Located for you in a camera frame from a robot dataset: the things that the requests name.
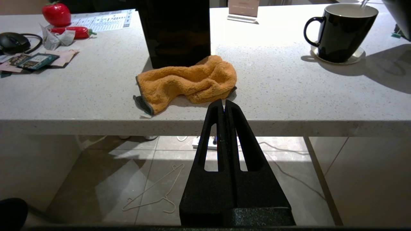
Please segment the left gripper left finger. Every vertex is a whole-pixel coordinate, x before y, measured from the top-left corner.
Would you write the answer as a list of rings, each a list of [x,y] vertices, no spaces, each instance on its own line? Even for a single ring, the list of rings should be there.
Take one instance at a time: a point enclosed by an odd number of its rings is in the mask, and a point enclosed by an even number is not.
[[[217,126],[218,171],[205,170],[207,145],[213,125]],[[233,208],[233,190],[225,114],[222,100],[212,102],[201,131],[199,145],[179,204],[181,225],[221,227],[223,212]]]

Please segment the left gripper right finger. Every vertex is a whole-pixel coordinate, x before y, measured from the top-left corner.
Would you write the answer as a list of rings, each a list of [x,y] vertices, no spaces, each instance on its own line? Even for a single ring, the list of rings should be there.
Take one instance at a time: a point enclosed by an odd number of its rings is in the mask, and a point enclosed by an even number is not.
[[[290,209],[241,108],[227,100],[224,113],[236,206]]]

